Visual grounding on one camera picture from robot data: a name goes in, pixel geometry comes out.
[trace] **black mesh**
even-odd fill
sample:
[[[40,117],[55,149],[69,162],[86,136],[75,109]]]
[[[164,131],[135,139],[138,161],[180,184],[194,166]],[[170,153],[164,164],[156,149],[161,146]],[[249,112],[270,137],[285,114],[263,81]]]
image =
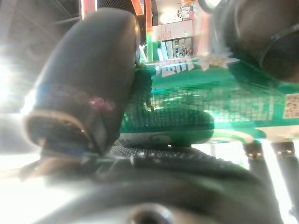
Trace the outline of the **black mesh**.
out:
[[[98,0],[98,8],[101,7],[118,8],[129,11],[136,15],[131,0]]]

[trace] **green plastic packaging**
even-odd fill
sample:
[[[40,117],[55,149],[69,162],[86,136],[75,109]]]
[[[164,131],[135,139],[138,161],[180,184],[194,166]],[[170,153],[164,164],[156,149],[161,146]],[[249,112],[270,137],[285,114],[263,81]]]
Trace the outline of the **green plastic packaging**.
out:
[[[117,144],[299,138],[299,84],[275,80],[251,64],[227,55],[184,57],[139,65],[136,76]]]

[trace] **barcode label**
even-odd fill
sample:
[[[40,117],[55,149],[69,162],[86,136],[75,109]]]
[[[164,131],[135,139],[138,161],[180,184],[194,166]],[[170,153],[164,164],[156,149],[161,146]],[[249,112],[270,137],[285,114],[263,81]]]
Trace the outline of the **barcode label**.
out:
[[[299,118],[299,93],[286,95],[284,118]]]

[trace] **sign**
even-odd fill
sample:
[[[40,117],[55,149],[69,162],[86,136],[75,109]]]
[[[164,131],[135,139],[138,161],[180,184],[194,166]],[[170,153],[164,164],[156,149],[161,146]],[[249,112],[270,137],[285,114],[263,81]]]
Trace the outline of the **sign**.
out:
[[[152,41],[155,42],[184,38],[184,33],[187,33],[189,36],[193,36],[192,20],[153,26]]]

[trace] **orange column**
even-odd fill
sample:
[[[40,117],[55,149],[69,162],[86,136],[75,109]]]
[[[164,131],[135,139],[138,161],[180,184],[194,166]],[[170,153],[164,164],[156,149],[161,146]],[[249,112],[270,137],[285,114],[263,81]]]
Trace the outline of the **orange column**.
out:
[[[143,15],[140,0],[131,0],[131,1],[132,1],[136,15]]]
[[[147,44],[147,59],[153,61],[153,43],[152,43],[152,11],[151,0],[145,0],[145,20],[146,20],[146,44]]]

